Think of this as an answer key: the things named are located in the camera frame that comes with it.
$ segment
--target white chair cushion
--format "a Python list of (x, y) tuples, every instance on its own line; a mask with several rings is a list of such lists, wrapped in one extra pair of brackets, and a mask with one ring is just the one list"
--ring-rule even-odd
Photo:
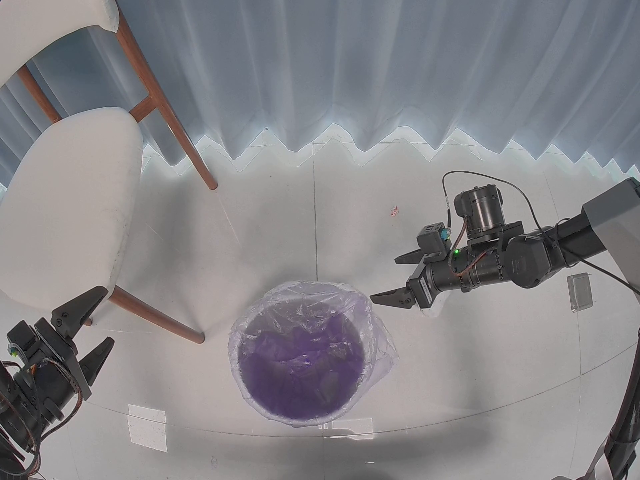
[(115, 0), (0, 0), (0, 86), (60, 37), (89, 25), (118, 30)]
[(141, 162), (140, 128), (122, 108), (47, 128), (0, 202), (0, 289), (46, 310), (97, 285), (111, 293)]

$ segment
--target white label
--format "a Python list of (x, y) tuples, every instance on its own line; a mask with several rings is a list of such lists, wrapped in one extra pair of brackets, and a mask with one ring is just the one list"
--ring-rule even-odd
[(429, 305), (433, 303), (433, 297), (431, 297), (431, 292), (427, 288), (427, 281), (424, 280), (424, 277), (420, 276), (420, 284), (422, 285), (422, 289), (424, 290), (424, 294), (427, 295), (427, 300)]

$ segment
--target trash bag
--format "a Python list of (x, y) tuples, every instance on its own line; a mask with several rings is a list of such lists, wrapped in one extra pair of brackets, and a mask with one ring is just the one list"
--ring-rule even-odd
[(293, 427), (343, 416), (397, 362), (366, 295), (345, 284), (297, 281), (267, 292), (229, 334), (244, 399)]

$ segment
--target curtain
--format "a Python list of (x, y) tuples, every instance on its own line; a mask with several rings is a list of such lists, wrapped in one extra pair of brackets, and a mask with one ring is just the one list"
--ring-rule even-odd
[[(298, 150), (337, 123), (362, 150), (407, 125), (434, 148), (457, 127), (495, 152), (640, 161), (638, 0), (118, 2), (192, 140), (233, 158), (265, 127)], [(63, 116), (145, 96), (101, 29), (29, 66)], [(160, 118), (142, 124), (182, 158)], [(48, 125), (16, 77), (0, 90), (0, 182)]]

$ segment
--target white tile floor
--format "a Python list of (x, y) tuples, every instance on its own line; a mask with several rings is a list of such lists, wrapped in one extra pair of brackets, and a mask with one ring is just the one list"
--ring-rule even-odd
[[(87, 351), (110, 335), (116, 346), (92, 398), (45, 443), (43, 475), (478, 480), (583, 472), (615, 418), (640, 325), (634, 297), (599, 273), (591, 276), (594, 307), (578, 315), (569, 308), (569, 272), (530, 291), (503, 284), (452, 293), (436, 319), (376, 307), (400, 363), (347, 421), (327, 429), (263, 419), (242, 399), (227, 340), (243, 309), (286, 280), (346, 282), (366, 294), (404, 284), (413, 268), (393, 258), (415, 248), (423, 225), (446, 219), (445, 171), (517, 183), (550, 225), (624, 178), (554, 152), (535, 161), (517, 145), (496, 155), (469, 147), (459, 132), (437, 153), (406, 139), (363, 153), (332, 129), (292, 153), (265, 134), (244, 154), (251, 161), (235, 162), (209, 147), (215, 192), (194, 169), (177, 175), (148, 156), (119, 284), (207, 340), (197, 346), (101, 307), (76, 343)], [(482, 184), (447, 179), (450, 195)], [(507, 219), (533, 229), (519, 194), (504, 188), (503, 196)], [(459, 226), (454, 217), (454, 233)], [(615, 269), (606, 253), (596, 261)], [(35, 311), (3, 305), (12, 308), (0, 316), (3, 328), (17, 316), (36, 320)], [(131, 442), (129, 405), (165, 412), (154, 432), (164, 427), (167, 452)]]

